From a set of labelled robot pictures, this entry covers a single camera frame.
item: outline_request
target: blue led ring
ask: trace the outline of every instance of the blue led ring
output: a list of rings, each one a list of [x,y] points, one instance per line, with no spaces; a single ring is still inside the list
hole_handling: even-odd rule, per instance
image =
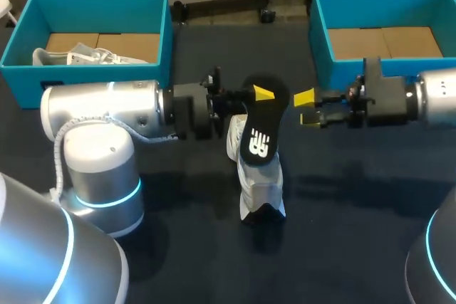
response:
[[[429,258],[430,266],[432,267],[432,270],[435,273],[435,276],[439,280],[440,284],[442,284],[443,288],[448,292],[448,294],[456,300],[456,294],[451,291],[450,287],[446,284],[446,282],[443,280],[442,276],[440,275],[437,267],[434,264],[434,260],[432,259],[432,255],[430,253],[430,248],[429,248],[429,232],[430,232],[430,225],[432,224],[432,220],[434,219],[434,216],[436,215],[437,212],[435,212],[432,217],[429,220],[429,224],[427,225],[427,230],[426,230],[426,251],[427,251],[427,257]]]
[[[88,206],[89,208],[109,208],[110,206],[117,206],[125,201],[128,201],[129,199],[131,199],[133,196],[136,195],[136,193],[138,191],[140,191],[141,189],[141,179],[139,180],[138,182],[138,185],[136,186],[135,190],[133,190],[131,193],[129,193],[129,195],[123,197],[122,199],[119,199],[117,201],[114,201],[114,202],[109,202],[109,203],[104,203],[104,204],[92,204],[92,203],[88,203],[86,201],[83,201],[82,199],[80,199],[79,197],[76,196],[76,198],[78,199],[78,201],[83,204],[84,206]]]

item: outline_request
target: robotic arm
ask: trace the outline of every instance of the robotic arm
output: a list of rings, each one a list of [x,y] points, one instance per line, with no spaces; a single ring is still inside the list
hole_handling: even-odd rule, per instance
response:
[[[401,76],[384,77],[380,59],[367,58],[364,74],[345,92],[311,89],[296,94],[294,105],[315,108],[301,115],[303,125],[362,127],[420,121],[431,127],[456,127],[456,69],[426,71],[406,85]]]
[[[301,114],[303,125],[328,127],[346,123],[362,127],[419,121],[428,127],[454,128],[456,69],[426,71],[417,82],[406,85],[400,76],[383,77],[379,59],[365,59],[364,75],[358,76],[346,92],[311,89],[296,94],[294,104],[313,108],[310,113]],[[455,302],[455,219],[453,189],[408,253],[405,288],[412,304]]]

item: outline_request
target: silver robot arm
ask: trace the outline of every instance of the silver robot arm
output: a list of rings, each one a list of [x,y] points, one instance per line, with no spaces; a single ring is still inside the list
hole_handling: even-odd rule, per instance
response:
[[[364,73],[345,92],[312,89],[295,95],[295,107],[312,107],[301,124],[317,127],[346,123],[350,127],[404,125],[456,127],[456,68],[425,71],[416,82],[384,77],[380,59],[364,60]],[[337,110],[330,104],[340,103]]]
[[[128,278],[111,237],[0,173],[0,303],[123,304]]]

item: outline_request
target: sneaker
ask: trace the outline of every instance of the sneaker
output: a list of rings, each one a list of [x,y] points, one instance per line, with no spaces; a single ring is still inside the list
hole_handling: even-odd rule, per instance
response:
[[[32,56],[33,65],[86,65],[86,64],[140,64],[143,60],[118,56],[103,48],[91,48],[78,43],[66,53],[51,53],[37,48]]]
[[[241,220],[244,220],[249,213],[260,209],[264,204],[270,204],[285,217],[282,199],[284,176],[279,154],[276,152],[272,161],[267,165],[251,167],[244,162],[239,153],[246,121],[247,115],[233,115],[229,122],[227,135],[227,154],[231,160],[237,163],[237,173],[242,187],[239,203]]]

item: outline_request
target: dark tabletop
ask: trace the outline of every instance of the dark tabletop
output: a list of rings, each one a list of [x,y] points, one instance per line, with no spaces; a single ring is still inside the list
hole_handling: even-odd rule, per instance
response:
[[[292,93],[316,84],[303,24],[176,32],[176,83],[216,64],[226,88],[257,71],[279,74]],[[0,170],[44,192],[52,144],[38,111],[21,111],[0,81]],[[240,222],[224,139],[136,145],[147,216],[120,241],[128,304],[407,303],[408,249],[455,179],[453,132],[307,129],[290,108],[279,139],[287,219],[257,227]]]

